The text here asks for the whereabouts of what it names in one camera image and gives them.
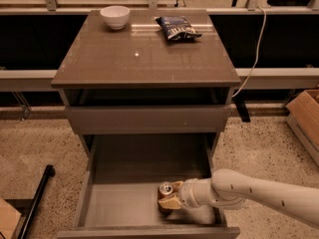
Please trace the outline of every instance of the cabinet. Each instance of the cabinet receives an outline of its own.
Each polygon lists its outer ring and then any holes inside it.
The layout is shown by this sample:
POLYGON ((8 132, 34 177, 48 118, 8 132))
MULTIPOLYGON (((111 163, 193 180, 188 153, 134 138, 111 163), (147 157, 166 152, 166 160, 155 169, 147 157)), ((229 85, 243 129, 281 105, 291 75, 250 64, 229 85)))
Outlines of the cabinet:
POLYGON ((163 181, 210 177, 239 78, 205 11, 182 15, 202 33, 168 42, 156 16, 132 10, 111 31, 92 11, 52 86, 89 156, 74 227, 59 238, 235 238, 221 210, 159 212, 163 181))

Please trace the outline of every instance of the speckled floor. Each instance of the speckled floor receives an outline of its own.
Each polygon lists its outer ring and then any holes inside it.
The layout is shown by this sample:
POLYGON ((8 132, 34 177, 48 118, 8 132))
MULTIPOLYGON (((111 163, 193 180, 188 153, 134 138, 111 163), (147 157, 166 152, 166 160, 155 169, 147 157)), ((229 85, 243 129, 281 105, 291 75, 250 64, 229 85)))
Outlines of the speckled floor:
MULTIPOLYGON (((250 123, 236 112, 229 118, 215 168, 319 188, 319 168, 280 106, 250 106, 249 111, 250 123)), ((19 116, 18 109, 0 109, 0 197, 32 198, 45 166, 53 164, 56 175, 49 180, 29 238, 56 238, 72 226, 88 159, 62 108, 33 109, 25 121, 19 116)), ((252 201, 225 214, 228 226, 240 227, 239 239, 319 238, 319 230, 252 201)))

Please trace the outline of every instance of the open drawer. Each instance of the open drawer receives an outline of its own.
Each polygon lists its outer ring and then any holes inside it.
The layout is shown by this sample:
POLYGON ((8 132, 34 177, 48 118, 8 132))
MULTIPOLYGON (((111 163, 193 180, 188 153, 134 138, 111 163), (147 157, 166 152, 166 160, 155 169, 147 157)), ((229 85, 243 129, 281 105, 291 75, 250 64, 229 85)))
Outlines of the open drawer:
POLYGON ((230 106, 67 107, 74 133, 178 133, 224 131, 230 106))
POLYGON ((163 181, 210 177, 206 135, 96 135, 74 227, 58 238, 236 238, 222 212, 210 207, 164 215, 163 181))

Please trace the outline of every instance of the cabinet top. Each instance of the cabinet top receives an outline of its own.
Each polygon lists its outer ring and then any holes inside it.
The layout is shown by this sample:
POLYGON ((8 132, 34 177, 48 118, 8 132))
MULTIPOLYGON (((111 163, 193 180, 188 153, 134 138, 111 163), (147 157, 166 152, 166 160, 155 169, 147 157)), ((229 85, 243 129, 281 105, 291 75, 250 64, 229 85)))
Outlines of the cabinet top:
POLYGON ((127 26, 110 30, 92 11, 71 46, 54 88, 177 88, 238 86, 232 63, 204 10, 136 9, 127 26), (167 41, 155 21, 185 16, 202 34, 193 42, 167 41))

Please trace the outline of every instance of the white bowl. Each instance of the white bowl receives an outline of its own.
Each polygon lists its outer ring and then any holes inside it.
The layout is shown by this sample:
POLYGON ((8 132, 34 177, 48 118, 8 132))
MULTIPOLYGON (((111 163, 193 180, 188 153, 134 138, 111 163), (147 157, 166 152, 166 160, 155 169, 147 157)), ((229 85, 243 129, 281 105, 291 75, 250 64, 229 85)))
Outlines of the white bowl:
POLYGON ((124 28, 130 18, 130 9, 125 6, 109 6, 101 10, 104 22, 112 29, 124 28))

